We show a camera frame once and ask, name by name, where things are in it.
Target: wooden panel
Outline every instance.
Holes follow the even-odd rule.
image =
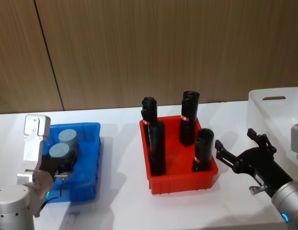
[[[298,0],[37,0],[66,109],[298,86]]]
[[[0,113],[62,110],[32,0],[0,0]]]

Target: red plastic tray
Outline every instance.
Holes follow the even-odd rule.
[[[213,177],[218,173],[218,167],[212,156],[211,169],[203,172],[192,172],[192,160],[194,158],[195,145],[185,147],[179,141],[179,124],[181,116],[159,117],[159,121],[165,124],[166,136],[166,174],[152,176],[149,152],[144,136],[143,121],[140,123],[141,137],[143,140],[143,152],[149,188],[152,194],[174,193],[198,189],[207,189],[213,186]],[[198,119],[195,131],[201,129]]]

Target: blue indicator light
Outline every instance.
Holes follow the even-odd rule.
[[[282,213],[281,215],[282,215],[283,219],[285,220],[285,222],[288,223],[288,221],[289,221],[288,216],[285,213]]]

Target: blue plastic tray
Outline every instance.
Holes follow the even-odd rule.
[[[99,123],[51,125],[50,135],[43,147],[43,155],[48,154],[49,149],[54,144],[59,143],[58,134],[69,128],[77,132],[80,147],[78,160],[73,168],[73,173],[64,183],[61,198],[53,199],[50,203],[88,201],[95,198],[100,156],[99,147],[101,145],[101,125]],[[60,186],[61,180],[56,180],[54,187],[47,195],[47,199],[58,197]]]

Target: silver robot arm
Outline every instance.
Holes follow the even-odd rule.
[[[33,216],[40,216],[41,205],[54,183],[48,172],[38,170],[49,127],[47,116],[26,116],[24,158],[17,174],[18,184],[0,189],[0,230],[35,229]]]
[[[298,124],[291,129],[291,148],[298,154]],[[279,188],[272,197],[272,203],[289,224],[289,229],[298,230],[298,181]]]

